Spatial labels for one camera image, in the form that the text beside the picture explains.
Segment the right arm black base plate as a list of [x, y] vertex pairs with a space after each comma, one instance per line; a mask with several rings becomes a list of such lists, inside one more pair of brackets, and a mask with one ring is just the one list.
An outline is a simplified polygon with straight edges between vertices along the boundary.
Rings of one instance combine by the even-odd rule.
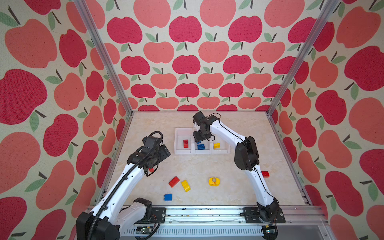
[[265, 221], [262, 219], [260, 211], [258, 208], [245, 207], [243, 208], [243, 212], [241, 213], [246, 220], [247, 224], [285, 224], [286, 219], [281, 208], [278, 209], [276, 216], [270, 221]]

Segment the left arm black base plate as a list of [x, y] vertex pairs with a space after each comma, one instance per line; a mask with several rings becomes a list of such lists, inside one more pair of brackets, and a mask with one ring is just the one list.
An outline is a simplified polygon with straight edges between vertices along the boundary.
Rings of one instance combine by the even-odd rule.
[[150, 214], [146, 213], [145, 218], [142, 220], [139, 220], [135, 223], [135, 225], [138, 224], [155, 224], [160, 222], [161, 224], [165, 223], [166, 218], [166, 208], [152, 208], [152, 211]]

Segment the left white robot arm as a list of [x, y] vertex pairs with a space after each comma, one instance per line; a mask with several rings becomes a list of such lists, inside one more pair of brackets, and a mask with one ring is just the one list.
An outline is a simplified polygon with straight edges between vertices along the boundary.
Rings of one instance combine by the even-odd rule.
[[152, 213], [152, 202], [137, 198], [128, 208], [123, 205], [137, 183], [157, 170], [159, 163], [171, 153], [163, 144], [163, 134], [154, 131], [143, 138], [143, 146], [132, 153], [122, 174], [105, 197], [89, 212], [82, 212], [76, 221], [78, 240], [118, 240], [121, 233], [136, 223], [152, 224], [146, 240], [159, 229], [161, 220]]

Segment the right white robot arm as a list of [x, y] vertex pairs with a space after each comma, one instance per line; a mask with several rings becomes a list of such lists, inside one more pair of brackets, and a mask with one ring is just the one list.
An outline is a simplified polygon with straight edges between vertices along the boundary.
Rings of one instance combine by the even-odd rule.
[[245, 171], [253, 185], [260, 220], [264, 223], [273, 221], [278, 215], [280, 203], [272, 195], [262, 175], [255, 139], [236, 133], [213, 114], [205, 116], [202, 112], [197, 112], [193, 116], [193, 123], [196, 128], [193, 132], [195, 142], [219, 137], [235, 148], [235, 165]]

